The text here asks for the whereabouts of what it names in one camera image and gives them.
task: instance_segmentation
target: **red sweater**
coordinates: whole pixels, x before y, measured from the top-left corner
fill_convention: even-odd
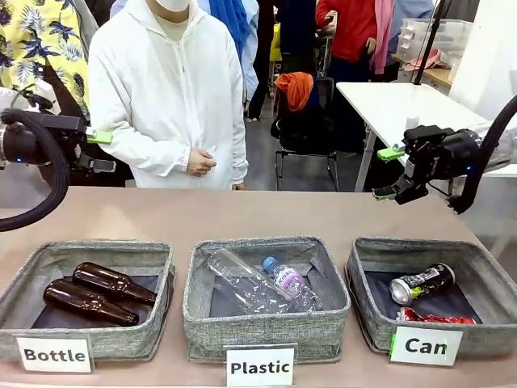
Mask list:
[[[316,24],[328,24],[329,11],[338,12],[338,26],[332,41],[332,56],[358,61],[368,38],[377,38],[375,0],[320,0],[316,7]]]

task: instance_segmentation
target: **floral shirt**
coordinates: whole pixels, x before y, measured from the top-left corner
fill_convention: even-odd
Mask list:
[[[71,0],[0,0],[0,79],[31,90],[48,61],[89,120],[88,64]]]

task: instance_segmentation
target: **table surface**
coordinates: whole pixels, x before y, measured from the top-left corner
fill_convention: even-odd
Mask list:
[[[408,115],[419,116],[421,125],[455,130],[486,120],[429,85],[408,82],[340,82],[338,90],[388,147],[401,144]],[[399,158],[406,164],[407,155]],[[486,177],[515,178],[517,164],[487,172]]]
[[[391,58],[401,63],[402,65],[407,63],[407,61],[404,61],[402,58],[398,57],[397,54],[392,54]],[[449,89],[452,87],[452,82],[449,81],[449,74],[451,73],[450,69],[432,67],[430,69],[425,69],[423,73],[432,81],[435,81],[441,86],[448,87]]]
[[[0,290],[41,244],[87,238],[164,241],[174,248],[178,270],[165,335],[149,363],[101,364],[91,375],[27,374],[16,363],[0,362],[0,381],[77,385],[223,386],[223,365],[187,360],[181,311],[192,248],[208,239],[318,236],[326,241],[340,270],[359,236],[431,238],[479,243],[434,196],[399,206],[367,193],[202,192],[138,188],[71,188],[63,204],[39,223],[5,233],[0,248]],[[458,360],[454,368],[395,365],[371,352],[353,311],[337,364],[298,365],[294,383],[307,387],[400,387],[414,382],[436,386],[497,386],[517,382],[517,356],[488,361]]]

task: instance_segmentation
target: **face mask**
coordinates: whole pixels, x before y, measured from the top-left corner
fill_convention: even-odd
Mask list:
[[[170,12],[185,11],[190,4],[190,0],[156,0],[156,2]]]

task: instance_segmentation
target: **plastic sign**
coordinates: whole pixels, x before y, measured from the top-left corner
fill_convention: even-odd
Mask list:
[[[17,337],[22,365],[30,372],[91,373],[85,338]]]
[[[227,386],[290,386],[294,348],[228,350]]]
[[[460,347],[462,331],[397,328],[391,361],[452,366]]]

